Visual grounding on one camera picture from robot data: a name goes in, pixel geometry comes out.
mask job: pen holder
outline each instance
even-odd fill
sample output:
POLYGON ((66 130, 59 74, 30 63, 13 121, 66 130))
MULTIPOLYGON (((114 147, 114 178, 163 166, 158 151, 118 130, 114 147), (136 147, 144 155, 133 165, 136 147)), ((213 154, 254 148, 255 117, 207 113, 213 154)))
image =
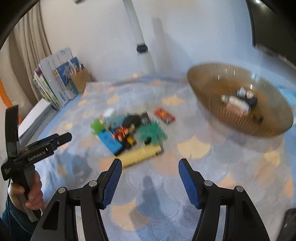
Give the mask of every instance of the pen holder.
POLYGON ((89 76, 87 69, 81 70, 71 78, 80 94, 84 92, 86 83, 91 82, 91 77, 89 76))

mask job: metal bolt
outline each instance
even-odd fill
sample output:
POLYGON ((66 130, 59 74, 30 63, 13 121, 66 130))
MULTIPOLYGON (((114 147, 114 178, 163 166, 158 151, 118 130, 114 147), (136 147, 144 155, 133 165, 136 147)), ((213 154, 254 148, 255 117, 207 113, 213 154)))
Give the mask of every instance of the metal bolt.
POLYGON ((66 191, 66 188, 59 188, 58 192, 59 193, 64 193, 66 191))
POLYGON ((208 186, 208 187, 210 187, 211 185, 213 185, 213 183, 211 181, 209 181, 209 180, 206 180, 205 181, 205 185, 208 186))
POLYGON ((244 191, 244 188, 241 187, 241 186, 237 186, 237 190, 238 190, 239 192, 243 192, 243 191, 244 191))
POLYGON ((94 187, 94 186, 96 186, 98 183, 96 182, 96 181, 91 181, 90 183, 89 183, 89 186, 90 187, 94 187))

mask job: orange strip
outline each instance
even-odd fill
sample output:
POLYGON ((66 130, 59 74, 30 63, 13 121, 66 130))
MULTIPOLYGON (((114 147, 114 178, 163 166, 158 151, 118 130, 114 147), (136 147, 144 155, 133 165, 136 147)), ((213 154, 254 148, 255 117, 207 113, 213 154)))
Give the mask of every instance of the orange strip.
MULTIPOLYGON (((2 81, 0 80, 0 97, 3 101, 3 103, 6 105, 7 108, 10 108, 13 106, 11 103, 8 95, 6 94, 6 91, 3 87, 2 81)), ((19 125, 22 123, 22 117, 19 115, 19 125)))

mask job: green toy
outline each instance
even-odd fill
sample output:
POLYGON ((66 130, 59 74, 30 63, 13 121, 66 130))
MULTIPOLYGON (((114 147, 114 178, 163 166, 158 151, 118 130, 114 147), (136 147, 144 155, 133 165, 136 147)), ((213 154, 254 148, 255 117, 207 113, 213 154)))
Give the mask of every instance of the green toy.
POLYGON ((155 121, 152 121, 150 124, 140 126, 140 128, 137 129, 137 133, 140 134, 141 141, 143 142, 148 138, 151 138, 152 145, 154 146, 157 146, 158 143, 168 138, 155 121))
POLYGON ((96 118, 93 123, 91 123, 91 128, 93 130, 94 135, 98 135, 102 130, 104 130, 106 127, 104 124, 100 122, 98 118, 96 118))

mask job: beige curtain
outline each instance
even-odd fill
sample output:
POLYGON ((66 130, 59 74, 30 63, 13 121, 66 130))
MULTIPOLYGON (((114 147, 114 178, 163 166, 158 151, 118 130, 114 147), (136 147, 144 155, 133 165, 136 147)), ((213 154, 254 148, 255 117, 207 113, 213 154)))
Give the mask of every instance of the beige curtain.
POLYGON ((38 2, 16 25, 0 50, 0 78, 25 117, 41 96, 32 82, 40 60, 51 55, 38 2))

